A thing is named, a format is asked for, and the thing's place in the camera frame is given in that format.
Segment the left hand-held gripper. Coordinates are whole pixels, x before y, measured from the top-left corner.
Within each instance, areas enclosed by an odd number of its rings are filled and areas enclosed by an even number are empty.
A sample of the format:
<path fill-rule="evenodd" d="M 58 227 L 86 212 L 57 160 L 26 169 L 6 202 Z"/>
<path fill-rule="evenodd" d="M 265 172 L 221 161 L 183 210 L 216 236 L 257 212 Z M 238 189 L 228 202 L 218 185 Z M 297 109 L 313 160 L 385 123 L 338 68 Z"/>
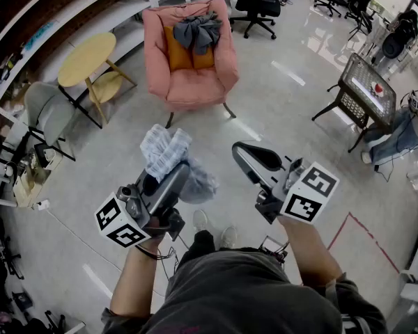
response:
<path fill-rule="evenodd" d="M 95 212 L 95 221 L 103 237 L 129 248 L 149 239 L 155 239 L 146 227 L 151 218 L 168 222 L 166 233 L 174 241 L 184 228 L 185 222 L 173 206 L 189 177 L 189 164 L 180 162 L 161 182 L 143 170 L 135 185 L 119 187 Z"/>

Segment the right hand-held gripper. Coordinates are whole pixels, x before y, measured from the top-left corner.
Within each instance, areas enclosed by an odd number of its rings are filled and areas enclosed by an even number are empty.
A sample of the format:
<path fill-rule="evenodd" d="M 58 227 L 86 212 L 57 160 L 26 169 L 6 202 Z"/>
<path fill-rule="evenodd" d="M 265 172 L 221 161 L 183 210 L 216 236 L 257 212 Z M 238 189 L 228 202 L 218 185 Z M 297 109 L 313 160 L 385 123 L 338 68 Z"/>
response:
<path fill-rule="evenodd" d="M 317 162 L 293 161 L 258 143 L 238 141 L 232 156 L 255 186 L 261 186 L 255 208 L 272 223 L 278 216 L 312 224 L 339 185 L 339 178 Z"/>

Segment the person's left hand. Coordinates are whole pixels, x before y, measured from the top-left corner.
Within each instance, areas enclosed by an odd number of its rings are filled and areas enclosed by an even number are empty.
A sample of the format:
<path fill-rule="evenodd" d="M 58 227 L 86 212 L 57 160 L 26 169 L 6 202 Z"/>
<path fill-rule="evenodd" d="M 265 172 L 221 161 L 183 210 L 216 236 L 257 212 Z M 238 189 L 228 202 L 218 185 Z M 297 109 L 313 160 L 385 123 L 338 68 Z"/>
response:
<path fill-rule="evenodd" d="M 150 219 L 148 227 L 146 227 L 147 232 L 152 238 L 163 238 L 163 236 L 169 231 L 170 225 L 168 222 L 161 222 L 156 217 Z"/>

